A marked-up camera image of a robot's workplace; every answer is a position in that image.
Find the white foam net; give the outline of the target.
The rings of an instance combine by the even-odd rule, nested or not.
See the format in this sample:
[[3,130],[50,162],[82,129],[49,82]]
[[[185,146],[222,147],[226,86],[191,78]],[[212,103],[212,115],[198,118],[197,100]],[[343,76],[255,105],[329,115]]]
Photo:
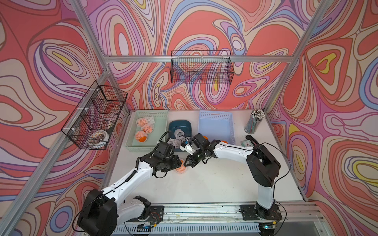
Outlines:
[[176,129],[174,131],[174,137],[175,137],[176,140],[179,140],[179,139],[183,138],[184,135],[185,135],[185,133],[181,129]]
[[173,145],[175,149],[179,149],[182,141],[177,139],[169,139],[167,143]]

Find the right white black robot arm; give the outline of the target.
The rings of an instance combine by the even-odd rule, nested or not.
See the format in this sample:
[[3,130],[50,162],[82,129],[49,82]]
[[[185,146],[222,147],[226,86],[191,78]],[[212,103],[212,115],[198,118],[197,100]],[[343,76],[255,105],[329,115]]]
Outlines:
[[281,165],[272,153],[251,135],[246,136],[250,147],[231,145],[221,140],[209,141],[202,134],[192,137],[191,141],[184,141],[180,150],[187,152],[184,166],[195,167],[200,162],[207,163],[210,158],[228,159],[247,164],[258,184],[258,200],[256,212],[268,215],[275,204],[274,186]]

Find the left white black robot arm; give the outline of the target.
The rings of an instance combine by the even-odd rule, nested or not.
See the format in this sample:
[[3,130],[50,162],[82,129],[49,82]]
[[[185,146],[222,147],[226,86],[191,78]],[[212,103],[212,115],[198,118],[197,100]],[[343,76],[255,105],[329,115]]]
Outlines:
[[110,236],[117,226],[136,219],[145,221],[151,214],[151,203],[141,196],[127,202],[127,197],[144,181],[181,167],[175,147],[160,141],[153,150],[137,158],[135,167],[121,179],[102,190],[92,190],[74,222],[90,236]]

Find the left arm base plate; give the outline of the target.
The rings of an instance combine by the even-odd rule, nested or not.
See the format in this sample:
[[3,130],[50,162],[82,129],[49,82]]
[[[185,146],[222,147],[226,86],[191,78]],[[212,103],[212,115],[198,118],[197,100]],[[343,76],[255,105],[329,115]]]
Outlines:
[[164,206],[152,205],[149,210],[149,215],[142,214],[139,218],[133,218],[128,222],[161,222],[164,218]]

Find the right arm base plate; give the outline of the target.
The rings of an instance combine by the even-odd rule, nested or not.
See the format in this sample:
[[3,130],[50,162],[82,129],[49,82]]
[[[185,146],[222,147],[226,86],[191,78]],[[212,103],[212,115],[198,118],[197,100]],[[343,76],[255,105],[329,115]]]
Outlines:
[[270,209],[265,209],[258,204],[241,205],[239,212],[242,214],[245,221],[276,221],[283,219],[281,211],[277,204],[273,204]]

